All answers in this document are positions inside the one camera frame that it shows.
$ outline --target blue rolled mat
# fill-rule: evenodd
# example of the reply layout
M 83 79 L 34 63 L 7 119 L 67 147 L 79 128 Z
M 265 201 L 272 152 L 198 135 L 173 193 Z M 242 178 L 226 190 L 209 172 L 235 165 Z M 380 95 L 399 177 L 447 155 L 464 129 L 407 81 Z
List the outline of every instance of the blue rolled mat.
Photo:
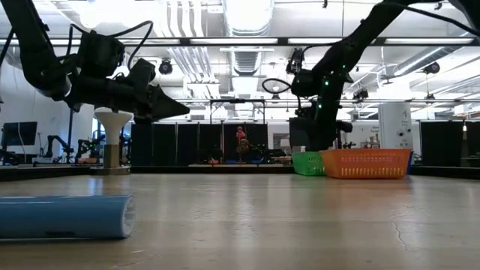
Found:
M 0 239 L 124 239 L 136 218 L 132 196 L 0 197 Z

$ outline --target green basket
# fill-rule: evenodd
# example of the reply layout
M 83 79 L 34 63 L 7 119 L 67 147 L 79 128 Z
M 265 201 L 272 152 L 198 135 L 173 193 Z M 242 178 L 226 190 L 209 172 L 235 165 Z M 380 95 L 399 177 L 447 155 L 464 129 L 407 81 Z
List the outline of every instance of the green basket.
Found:
M 324 176 L 325 167 L 319 152 L 299 152 L 292 155 L 295 173 L 303 176 Z

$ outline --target white stand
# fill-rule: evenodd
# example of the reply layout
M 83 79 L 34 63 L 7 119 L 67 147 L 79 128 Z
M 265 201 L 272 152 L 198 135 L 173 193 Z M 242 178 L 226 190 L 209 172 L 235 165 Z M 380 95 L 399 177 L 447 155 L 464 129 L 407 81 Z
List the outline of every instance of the white stand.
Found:
M 132 119 L 132 115 L 125 112 L 112 112 L 106 109 L 98 109 L 94 115 L 105 128 L 106 144 L 103 148 L 103 168 L 109 170 L 121 168 L 119 162 L 120 131 Z

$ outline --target orange basket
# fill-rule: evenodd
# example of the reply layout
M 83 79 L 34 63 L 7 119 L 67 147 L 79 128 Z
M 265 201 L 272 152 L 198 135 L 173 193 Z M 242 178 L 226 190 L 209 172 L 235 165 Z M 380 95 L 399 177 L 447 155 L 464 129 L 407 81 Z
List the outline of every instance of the orange basket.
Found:
M 336 149 L 321 151 L 326 175 L 338 179 L 401 179 L 410 149 Z

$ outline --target computer screen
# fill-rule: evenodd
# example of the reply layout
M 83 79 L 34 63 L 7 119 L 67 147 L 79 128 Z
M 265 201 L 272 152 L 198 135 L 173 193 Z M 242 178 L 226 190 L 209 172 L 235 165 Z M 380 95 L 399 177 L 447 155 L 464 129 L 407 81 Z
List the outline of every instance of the computer screen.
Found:
M 37 136 L 37 124 L 37 122 L 5 123 L 2 129 L 1 145 L 21 146 L 23 141 L 24 146 L 34 146 Z

